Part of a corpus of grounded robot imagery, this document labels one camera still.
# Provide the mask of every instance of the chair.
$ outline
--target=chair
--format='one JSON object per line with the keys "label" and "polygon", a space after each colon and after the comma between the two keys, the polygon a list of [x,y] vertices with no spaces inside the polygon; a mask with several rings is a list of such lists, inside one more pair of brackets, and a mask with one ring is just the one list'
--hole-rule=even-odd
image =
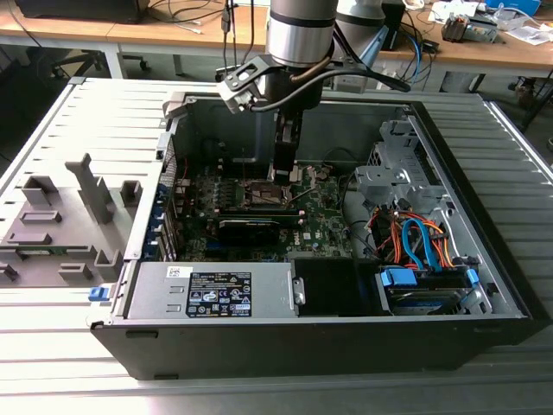
{"label": "chair", "polygon": [[[81,63],[82,65],[77,69],[74,76],[83,76],[85,72],[88,70],[89,67],[94,65],[97,71],[102,70],[103,67],[108,68],[107,60],[105,59],[105,55],[102,52],[98,52],[96,50],[83,50],[83,54],[79,54],[77,56],[72,56],[71,58],[66,58],[61,61],[56,61],[52,64],[52,75],[56,79],[63,78],[64,72],[61,69],[61,66],[63,65],[69,65],[72,63]],[[140,68],[147,72],[150,70],[150,67],[148,66],[148,62],[144,60],[142,56],[136,56],[132,54],[124,54],[123,59],[129,60],[129,61],[140,61]]]}

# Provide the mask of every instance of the wooden desk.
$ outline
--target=wooden desk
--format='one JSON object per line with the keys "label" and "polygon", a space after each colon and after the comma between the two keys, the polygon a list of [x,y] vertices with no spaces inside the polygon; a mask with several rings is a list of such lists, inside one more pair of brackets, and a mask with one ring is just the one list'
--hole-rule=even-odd
{"label": "wooden desk", "polygon": [[[16,6],[14,0],[8,0],[11,10],[24,28],[37,39],[68,39],[74,41],[105,41],[108,32],[115,23],[77,21],[61,19],[28,19]],[[0,35],[21,36],[27,35],[10,14],[5,0],[0,2]]]}
{"label": "wooden desk", "polygon": [[[180,55],[221,56],[223,35],[220,30],[220,15],[201,19],[201,26],[192,26],[202,30],[197,35],[182,29],[170,22],[158,22],[146,16],[143,22],[133,24],[114,24],[108,22],[81,22],[56,19],[27,19],[19,8],[10,0],[12,10],[25,28],[47,48],[79,48],[100,50],[105,53],[110,66],[111,76],[124,78],[124,66],[121,54],[158,53],[172,54],[175,65],[180,65]],[[205,4],[203,1],[183,2],[172,0],[173,11],[180,7],[194,7]],[[221,3],[215,1],[201,10],[189,10],[179,15],[180,19],[195,18],[210,10],[218,10]],[[265,7],[256,7],[254,15],[255,43],[254,51],[264,50],[266,41]],[[249,8],[240,6],[236,9],[237,48],[244,50],[250,43]],[[153,10],[154,16],[168,20],[167,5],[160,4]],[[524,76],[546,76],[553,67],[553,43],[531,46],[509,35],[500,34],[505,43],[479,43],[467,41],[450,43],[442,40],[440,24],[428,21],[428,12],[410,12],[416,27],[425,34],[425,38],[440,43],[440,50],[432,66],[429,90],[437,90],[447,71],[489,73]],[[553,12],[538,13],[539,18],[553,19]],[[4,0],[0,0],[0,44],[35,46],[19,25],[11,17]],[[232,35],[228,36],[227,53],[232,58]],[[378,55],[380,64],[387,73],[394,73],[405,68],[413,57],[413,52],[405,43],[398,50]]]}
{"label": "wooden desk", "polygon": [[[184,4],[184,7],[194,7],[196,4],[202,5],[205,2],[186,2]],[[173,11],[179,9],[178,3],[172,2],[171,5]],[[212,3],[200,10],[183,12],[178,17],[182,20],[194,19],[211,11],[221,10],[221,7],[220,3]],[[262,51],[265,48],[267,11],[268,9],[265,7],[254,7],[254,50],[257,51]],[[168,20],[167,6],[152,10],[151,13],[162,20]],[[246,49],[250,45],[251,36],[250,8],[237,7],[234,15],[236,21],[236,47]],[[203,18],[201,22],[200,26],[187,24],[190,28],[201,30],[201,35],[198,35],[173,23],[158,22],[154,18],[146,16],[140,24],[115,24],[108,33],[107,40],[109,42],[221,49],[223,46],[221,14]],[[228,45],[232,49],[232,32],[228,35]]]}
{"label": "wooden desk", "polygon": [[[505,32],[500,32],[495,43],[483,43],[478,41],[465,41],[452,43],[442,39],[442,25],[428,22],[429,12],[410,12],[415,22],[415,27],[424,34],[424,38],[440,43],[436,63],[456,65],[477,65],[494,67],[522,67],[526,69],[542,69],[549,71],[553,67],[553,42],[546,42],[539,46],[532,46],[526,42],[515,39]],[[538,14],[540,19],[553,20],[553,11]],[[404,22],[410,25],[407,16]],[[403,44],[397,51],[381,52],[379,57],[385,59],[411,59],[413,52],[408,45]]]}

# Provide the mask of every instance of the motherboard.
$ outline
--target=motherboard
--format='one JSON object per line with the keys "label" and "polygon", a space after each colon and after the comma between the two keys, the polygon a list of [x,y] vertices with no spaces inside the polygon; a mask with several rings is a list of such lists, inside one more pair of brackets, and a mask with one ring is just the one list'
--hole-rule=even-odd
{"label": "motherboard", "polygon": [[298,164],[287,186],[267,179],[267,164],[221,162],[190,170],[177,191],[184,239],[179,260],[352,256],[339,207],[340,180],[329,168]]}

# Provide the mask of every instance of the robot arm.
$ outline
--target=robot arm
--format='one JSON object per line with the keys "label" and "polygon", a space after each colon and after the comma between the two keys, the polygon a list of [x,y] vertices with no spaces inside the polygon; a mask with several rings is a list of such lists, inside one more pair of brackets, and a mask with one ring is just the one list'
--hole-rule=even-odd
{"label": "robot arm", "polygon": [[[272,0],[268,54],[246,62],[218,84],[221,98],[233,113],[278,110],[273,160],[276,182],[289,181],[300,142],[302,114],[321,102],[324,80],[358,75],[379,80],[392,89],[410,90],[402,81],[375,73],[367,66],[374,61],[385,38],[379,2],[340,0],[339,5],[338,0]],[[355,46],[360,48],[363,60],[335,24],[337,15],[356,38]],[[363,38],[367,28],[376,28],[373,41]],[[333,39],[346,55],[343,61],[333,61]],[[268,104],[259,102],[262,81]]]}

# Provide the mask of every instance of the power supply label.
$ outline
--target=power supply label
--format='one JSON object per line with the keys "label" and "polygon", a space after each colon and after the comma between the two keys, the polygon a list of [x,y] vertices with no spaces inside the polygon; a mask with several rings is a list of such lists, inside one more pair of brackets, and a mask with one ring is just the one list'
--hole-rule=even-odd
{"label": "power supply label", "polygon": [[187,316],[251,317],[251,273],[190,274]]}

